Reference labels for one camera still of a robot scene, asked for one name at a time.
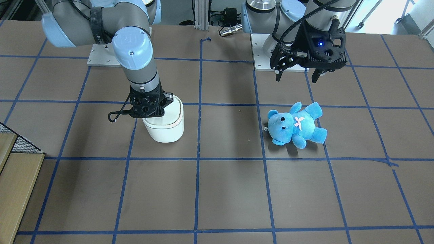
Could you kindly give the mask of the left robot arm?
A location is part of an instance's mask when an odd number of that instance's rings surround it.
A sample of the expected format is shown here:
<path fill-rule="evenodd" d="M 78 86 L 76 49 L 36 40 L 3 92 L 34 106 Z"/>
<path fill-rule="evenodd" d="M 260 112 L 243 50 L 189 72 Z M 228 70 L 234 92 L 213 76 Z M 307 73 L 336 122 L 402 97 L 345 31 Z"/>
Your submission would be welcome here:
<path fill-rule="evenodd" d="M 241 11 L 243 32 L 269 34 L 273 45 L 269 65 L 280 81 L 295 65 L 314 70 L 316 83 L 322 74 L 347 64 L 343 21 L 355 0 L 247 0 Z"/>

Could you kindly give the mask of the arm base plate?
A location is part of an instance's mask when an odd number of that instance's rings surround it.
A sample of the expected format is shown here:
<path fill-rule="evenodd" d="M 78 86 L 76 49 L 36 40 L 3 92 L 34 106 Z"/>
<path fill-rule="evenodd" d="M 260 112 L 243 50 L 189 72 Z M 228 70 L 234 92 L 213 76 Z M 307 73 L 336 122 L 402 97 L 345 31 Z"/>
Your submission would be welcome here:
<path fill-rule="evenodd" d="M 254 68 L 256 71 L 274 71 L 270 67 L 270 58 L 276 43 L 277 41 L 273 39 L 271 34 L 251 34 Z"/>
<path fill-rule="evenodd" d="M 87 61 L 88 66 L 93 67 L 121 67 L 113 50 L 112 43 L 94 44 Z"/>

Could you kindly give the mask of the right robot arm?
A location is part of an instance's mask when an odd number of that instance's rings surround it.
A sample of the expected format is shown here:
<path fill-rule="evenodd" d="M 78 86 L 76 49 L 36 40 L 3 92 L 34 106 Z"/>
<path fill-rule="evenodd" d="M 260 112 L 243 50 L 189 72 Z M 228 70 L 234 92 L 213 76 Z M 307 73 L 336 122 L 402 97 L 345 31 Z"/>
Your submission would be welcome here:
<path fill-rule="evenodd" d="M 116 60 L 130 82 L 129 110 L 116 114 L 133 118 L 163 117 L 174 100 L 162 89 L 153 55 L 150 25 L 161 22 L 159 0 L 53 0 L 43 14 L 42 29 L 53 46 L 112 44 Z"/>

